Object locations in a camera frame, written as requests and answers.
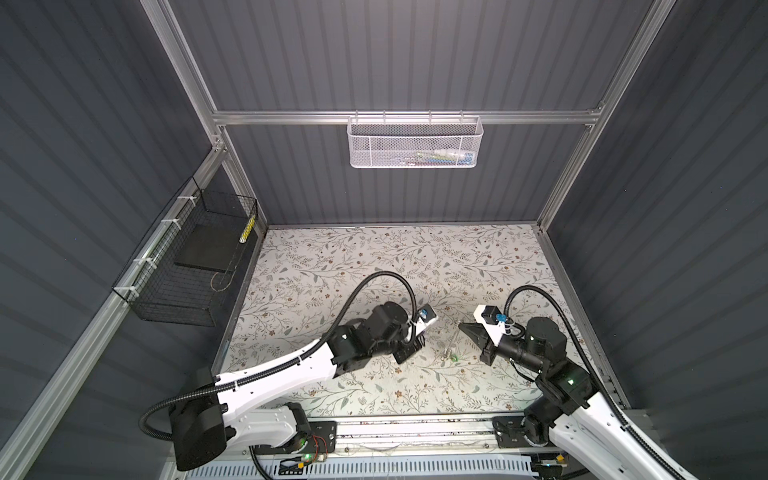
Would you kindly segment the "green key tag with key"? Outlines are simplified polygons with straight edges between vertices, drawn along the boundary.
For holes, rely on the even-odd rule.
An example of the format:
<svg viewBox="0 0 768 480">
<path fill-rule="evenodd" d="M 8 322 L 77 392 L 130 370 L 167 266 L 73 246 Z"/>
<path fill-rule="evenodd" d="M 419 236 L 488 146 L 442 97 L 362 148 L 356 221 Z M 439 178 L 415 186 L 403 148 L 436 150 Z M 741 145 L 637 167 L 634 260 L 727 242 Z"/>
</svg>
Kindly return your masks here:
<svg viewBox="0 0 768 480">
<path fill-rule="evenodd" d="M 442 359 L 446 362 L 456 363 L 460 360 L 460 355 L 457 350 L 457 336 L 454 335 L 445 345 L 445 349 L 442 352 Z"/>
</svg>

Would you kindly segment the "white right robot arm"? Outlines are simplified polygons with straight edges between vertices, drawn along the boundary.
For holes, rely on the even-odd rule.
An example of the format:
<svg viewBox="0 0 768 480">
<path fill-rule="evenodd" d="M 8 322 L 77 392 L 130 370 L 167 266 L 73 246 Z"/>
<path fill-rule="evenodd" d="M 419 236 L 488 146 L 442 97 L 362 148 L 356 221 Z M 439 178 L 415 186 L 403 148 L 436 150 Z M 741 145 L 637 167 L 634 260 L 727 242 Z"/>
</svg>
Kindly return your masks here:
<svg viewBox="0 0 768 480">
<path fill-rule="evenodd" d="M 553 444 L 598 479 L 695 477 L 615 407 L 593 374 L 567 357 L 567 337 L 552 319 L 534 317 L 521 326 L 481 305 L 475 320 L 459 330 L 480 349 L 483 363 L 503 358 L 536 374 L 541 397 L 526 407 L 521 422 L 529 444 Z"/>
</svg>

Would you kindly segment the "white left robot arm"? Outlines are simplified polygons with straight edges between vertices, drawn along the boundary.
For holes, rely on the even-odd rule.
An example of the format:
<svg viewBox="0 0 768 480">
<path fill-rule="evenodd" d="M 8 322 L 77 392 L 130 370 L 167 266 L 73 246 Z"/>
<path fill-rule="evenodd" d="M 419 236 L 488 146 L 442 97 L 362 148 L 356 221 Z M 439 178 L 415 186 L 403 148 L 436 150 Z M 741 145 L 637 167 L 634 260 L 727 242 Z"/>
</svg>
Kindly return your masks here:
<svg viewBox="0 0 768 480">
<path fill-rule="evenodd" d="M 312 448 L 315 437 L 327 443 L 327 431 L 315 432 L 298 403 L 271 407 L 270 402 L 360 370 L 377 356 L 391 356 L 402 364 L 424 347 L 424 332 L 437 319 L 430 305 L 410 318 L 403 307 L 387 302 L 366 318 L 333 328 L 326 343 L 313 341 L 291 355 L 219 377 L 199 371 L 184 392 L 206 387 L 217 391 L 170 408 L 177 469 L 194 470 L 237 447 L 252 447 L 259 454 L 293 454 Z"/>
</svg>

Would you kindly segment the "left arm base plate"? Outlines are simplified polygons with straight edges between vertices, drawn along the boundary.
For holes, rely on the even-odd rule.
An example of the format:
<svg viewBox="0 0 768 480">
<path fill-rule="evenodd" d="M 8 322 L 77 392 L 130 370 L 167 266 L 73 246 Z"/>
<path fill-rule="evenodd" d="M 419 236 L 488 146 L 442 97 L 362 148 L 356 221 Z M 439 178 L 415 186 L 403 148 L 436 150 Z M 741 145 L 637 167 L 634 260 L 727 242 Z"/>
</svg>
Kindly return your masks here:
<svg viewBox="0 0 768 480">
<path fill-rule="evenodd" d="M 300 428 L 284 445 L 257 445 L 255 452 L 257 455 L 330 454 L 336 449 L 337 430 L 336 421 L 310 420 L 307 428 Z"/>
</svg>

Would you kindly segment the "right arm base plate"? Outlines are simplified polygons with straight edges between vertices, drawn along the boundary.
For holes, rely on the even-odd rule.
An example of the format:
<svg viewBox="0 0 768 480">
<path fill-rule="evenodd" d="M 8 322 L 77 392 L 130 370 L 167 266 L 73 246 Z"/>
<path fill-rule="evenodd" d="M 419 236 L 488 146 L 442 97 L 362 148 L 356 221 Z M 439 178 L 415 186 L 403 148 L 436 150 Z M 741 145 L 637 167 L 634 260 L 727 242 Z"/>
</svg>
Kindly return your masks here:
<svg viewBox="0 0 768 480">
<path fill-rule="evenodd" d="M 503 415 L 491 419 L 500 448 L 544 448 L 553 446 L 549 425 L 531 416 Z"/>
</svg>

